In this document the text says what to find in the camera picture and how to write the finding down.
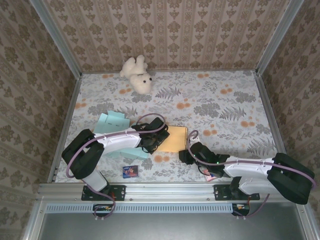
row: patterned mat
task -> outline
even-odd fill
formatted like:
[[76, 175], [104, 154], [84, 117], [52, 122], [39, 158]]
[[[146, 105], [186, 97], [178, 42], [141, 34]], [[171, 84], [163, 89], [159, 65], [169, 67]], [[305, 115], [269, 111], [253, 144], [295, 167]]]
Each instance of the patterned mat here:
[[[65, 146], [81, 130], [93, 130], [101, 113], [113, 110], [132, 123], [144, 114], [162, 114], [168, 125], [185, 126], [188, 133], [198, 130], [201, 142], [215, 153], [242, 158], [276, 155], [252, 71], [157, 72], [152, 79], [151, 94], [139, 95], [118, 74], [84, 74]], [[130, 165], [139, 166], [139, 177], [123, 179], [122, 167]], [[66, 167], [62, 160], [57, 183], [77, 181], [66, 177]], [[185, 165], [172, 152], [155, 152], [146, 160], [102, 156], [97, 169], [109, 182], [205, 181], [194, 164]]]

